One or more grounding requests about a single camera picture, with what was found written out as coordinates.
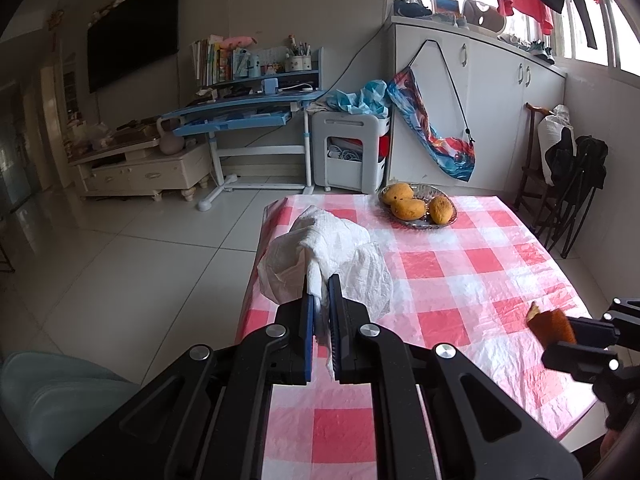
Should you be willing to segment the white sideboard cabinet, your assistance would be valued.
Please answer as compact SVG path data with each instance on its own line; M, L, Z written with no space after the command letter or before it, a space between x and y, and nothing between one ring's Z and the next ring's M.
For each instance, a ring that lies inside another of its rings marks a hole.
M390 18L390 71L413 66L432 124L442 136L462 136L463 122L445 68L459 93L475 148L469 182L448 177L395 112L387 182L427 183L452 194L495 194L512 200L527 146L527 103L564 101L565 74L479 32L418 18Z

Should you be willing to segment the white plastic bag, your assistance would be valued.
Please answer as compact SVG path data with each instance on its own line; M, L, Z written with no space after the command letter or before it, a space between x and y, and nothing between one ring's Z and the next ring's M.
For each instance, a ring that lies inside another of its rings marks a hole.
M360 302L376 321L390 313L392 274L382 249L369 231L329 211L309 206L287 233L276 237L257 266L262 294L276 304L306 292L314 300L314 327L319 344L335 350L330 339L329 278L340 278L345 299Z

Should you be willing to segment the dark folding chair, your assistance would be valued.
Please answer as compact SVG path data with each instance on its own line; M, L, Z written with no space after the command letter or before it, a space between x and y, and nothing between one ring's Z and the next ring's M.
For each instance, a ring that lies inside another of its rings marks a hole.
M577 153L572 169L560 184L550 186L541 169L537 127L551 110L527 103L527 146L522 176L513 208L532 216L530 228L544 247L563 242L560 257L565 259L576 243L596 192L604 188L608 144L594 136L574 136Z

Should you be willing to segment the cream TV cabinet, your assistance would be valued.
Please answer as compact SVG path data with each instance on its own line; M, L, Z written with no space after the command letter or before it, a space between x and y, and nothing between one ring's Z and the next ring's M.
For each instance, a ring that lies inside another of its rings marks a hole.
M198 188L207 188L212 159L206 143L188 141L182 151L163 154L160 141L113 148L70 163L76 190L84 197L150 196L179 192L187 202Z

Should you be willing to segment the pink kettlebell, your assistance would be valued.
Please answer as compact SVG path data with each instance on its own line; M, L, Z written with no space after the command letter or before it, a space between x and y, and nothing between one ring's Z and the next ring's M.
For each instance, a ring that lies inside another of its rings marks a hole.
M180 153L184 149L183 136L177 136L175 130L181 126L179 118L157 118L156 128L160 134L160 151L167 156Z

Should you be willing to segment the yellow mango right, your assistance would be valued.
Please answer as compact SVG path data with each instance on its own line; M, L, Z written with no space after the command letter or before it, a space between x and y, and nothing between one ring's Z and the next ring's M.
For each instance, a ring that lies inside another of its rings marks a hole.
M435 224L444 226L454 216L454 205L446 196L436 195L428 203L428 213Z

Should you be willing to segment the blue children's study desk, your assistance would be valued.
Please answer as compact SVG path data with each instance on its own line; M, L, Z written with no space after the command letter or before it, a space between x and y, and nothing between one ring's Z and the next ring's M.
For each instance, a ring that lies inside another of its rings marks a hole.
M205 136L216 188L198 201L196 209L209 211L214 201L223 192L256 190L255 183L242 182L236 174L225 174L222 161L226 158L250 156L300 156L304 159L302 182L271 183L270 190L299 192L310 195L314 192L311 169L311 134L309 107L324 96L323 50L312 51L310 67L300 72L264 75L256 80L271 78L279 83L277 92L259 91L247 96L220 99L191 105L163 114L156 120L161 134L169 131L175 136ZM285 127L296 115L303 117L302 138L299 144L247 145L244 148L220 148L219 133L266 128L275 132Z

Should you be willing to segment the teal sofa seat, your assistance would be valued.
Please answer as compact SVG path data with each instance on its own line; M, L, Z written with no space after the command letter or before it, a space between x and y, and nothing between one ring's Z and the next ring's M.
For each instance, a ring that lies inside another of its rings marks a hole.
M39 351L1 364L1 414L47 474L140 386L89 361Z

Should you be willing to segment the light blue crumpled cloth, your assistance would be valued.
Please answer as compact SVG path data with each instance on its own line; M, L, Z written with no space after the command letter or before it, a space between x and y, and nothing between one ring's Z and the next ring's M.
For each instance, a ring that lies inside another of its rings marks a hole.
M326 97L326 105L331 110L349 115L371 115L386 119L390 114L387 84L383 79L370 80L355 93L332 91Z

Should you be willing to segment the yellow mango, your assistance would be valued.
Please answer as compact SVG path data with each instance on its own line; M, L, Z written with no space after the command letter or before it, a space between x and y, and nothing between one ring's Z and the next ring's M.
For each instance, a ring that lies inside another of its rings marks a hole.
M412 200L413 197L413 188L406 182L397 182L386 186L381 194L382 202L388 206L398 200Z
M390 205L390 212L398 220L416 221L427 214L427 203L420 198L398 200Z
M444 226L454 216L454 205L446 196L436 195L428 203L428 213L435 224Z

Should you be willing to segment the row of books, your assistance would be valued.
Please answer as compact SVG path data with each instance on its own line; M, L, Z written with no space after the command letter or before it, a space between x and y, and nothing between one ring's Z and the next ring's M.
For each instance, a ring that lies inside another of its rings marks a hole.
M226 84L246 72L248 48L256 40L251 36L221 37L209 35L190 45L191 61L200 88Z

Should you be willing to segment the white bag on chair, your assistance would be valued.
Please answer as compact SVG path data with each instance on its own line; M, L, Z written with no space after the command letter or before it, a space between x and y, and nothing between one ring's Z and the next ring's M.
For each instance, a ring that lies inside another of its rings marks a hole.
M544 180L550 186L568 176L577 153L570 110L564 104L553 107L538 127L540 160Z

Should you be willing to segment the yellow mango middle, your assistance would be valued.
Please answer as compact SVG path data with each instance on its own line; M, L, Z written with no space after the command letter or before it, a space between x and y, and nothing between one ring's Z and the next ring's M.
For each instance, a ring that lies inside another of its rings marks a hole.
M390 212L398 220L416 221L427 214L427 203L420 198L398 200L390 205Z

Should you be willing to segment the colourful hanging bag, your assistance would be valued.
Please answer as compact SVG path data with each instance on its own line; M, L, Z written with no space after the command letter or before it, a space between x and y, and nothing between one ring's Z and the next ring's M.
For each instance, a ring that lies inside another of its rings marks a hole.
M475 169L474 139L459 99L458 89L448 68L445 70L464 125L462 136L442 136L437 132L411 64L393 76L387 85L386 94L437 167L450 178L469 182Z

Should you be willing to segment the pen holder cup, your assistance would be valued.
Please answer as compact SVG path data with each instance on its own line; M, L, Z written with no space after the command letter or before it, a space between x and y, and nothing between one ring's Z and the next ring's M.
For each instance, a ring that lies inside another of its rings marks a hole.
M311 46L308 42L300 42L293 35L288 36L285 69L288 72L306 72L312 69Z

